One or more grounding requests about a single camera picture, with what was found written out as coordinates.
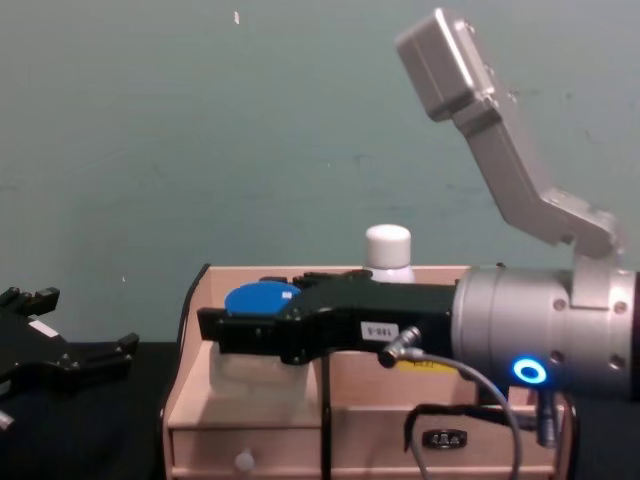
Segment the blue lid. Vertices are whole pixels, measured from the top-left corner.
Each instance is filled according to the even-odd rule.
[[[274,315],[300,293],[300,289],[282,282],[247,283],[232,290],[224,299],[224,307],[230,314],[248,313]]]

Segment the black table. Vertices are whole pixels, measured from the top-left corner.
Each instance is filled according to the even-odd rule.
[[[28,394],[2,402],[20,423],[0,434],[0,479],[161,480],[155,435],[176,352],[174,344],[143,343],[126,381],[73,398]],[[577,407],[576,477],[640,478],[640,405],[577,399]]]

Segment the yellow sticker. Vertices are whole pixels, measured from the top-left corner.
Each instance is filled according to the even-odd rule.
[[[423,370],[428,372],[455,372],[455,368],[447,367],[435,362],[407,362],[401,361],[396,364],[400,370]]]

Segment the metal bracket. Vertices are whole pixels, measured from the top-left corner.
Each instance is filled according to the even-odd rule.
[[[572,306],[609,308],[621,253],[617,220],[553,185],[520,123],[516,98],[480,56],[473,27],[437,9],[396,47],[427,115],[452,120],[464,136],[504,220],[550,245],[574,246]]]

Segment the gray cable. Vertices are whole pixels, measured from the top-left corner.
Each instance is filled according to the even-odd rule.
[[[513,434],[513,463],[511,466],[511,474],[509,478],[511,480],[517,480],[520,474],[520,466],[522,465],[522,438],[520,437],[520,428],[518,427],[518,420],[511,409],[511,405],[507,399],[502,395],[502,392],[495,386],[495,384],[487,377],[482,375],[475,368],[470,367],[464,363],[449,358],[438,357],[436,355],[429,355],[418,348],[408,348],[402,352],[398,358],[399,360],[409,360],[411,362],[434,362],[441,365],[446,365],[451,368],[455,368],[459,372],[465,373],[469,377],[472,377],[477,383],[485,386],[494,396],[498,404],[502,407],[507,420],[509,421],[509,427],[511,427],[511,433]],[[429,480],[429,474],[427,472],[427,465],[422,456],[422,452],[416,444],[415,438],[411,437],[411,452],[413,453],[418,468],[420,469],[420,475],[423,480]]]

